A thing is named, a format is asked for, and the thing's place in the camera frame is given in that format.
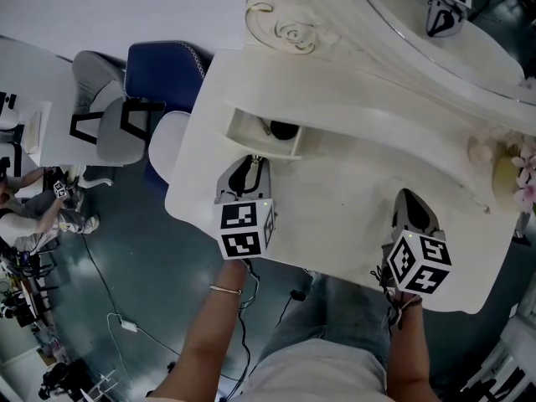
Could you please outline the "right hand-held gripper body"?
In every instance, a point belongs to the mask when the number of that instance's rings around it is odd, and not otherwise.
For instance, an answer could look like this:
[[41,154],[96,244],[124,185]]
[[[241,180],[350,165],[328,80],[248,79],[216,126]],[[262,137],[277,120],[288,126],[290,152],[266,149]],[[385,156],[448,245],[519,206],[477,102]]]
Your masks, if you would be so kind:
[[392,234],[382,245],[379,284],[385,290],[429,296],[442,285],[452,268],[446,236],[428,204],[403,188],[394,201]]

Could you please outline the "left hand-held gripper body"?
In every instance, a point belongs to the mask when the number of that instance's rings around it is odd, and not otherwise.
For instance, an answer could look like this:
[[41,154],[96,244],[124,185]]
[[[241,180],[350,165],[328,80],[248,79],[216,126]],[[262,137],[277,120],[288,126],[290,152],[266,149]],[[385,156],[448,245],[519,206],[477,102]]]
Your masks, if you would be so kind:
[[260,173],[257,160],[247,168],[247,156],[228,167],[216,185],[214,224],[226,260],[266,258],[276,228],[270,162]]

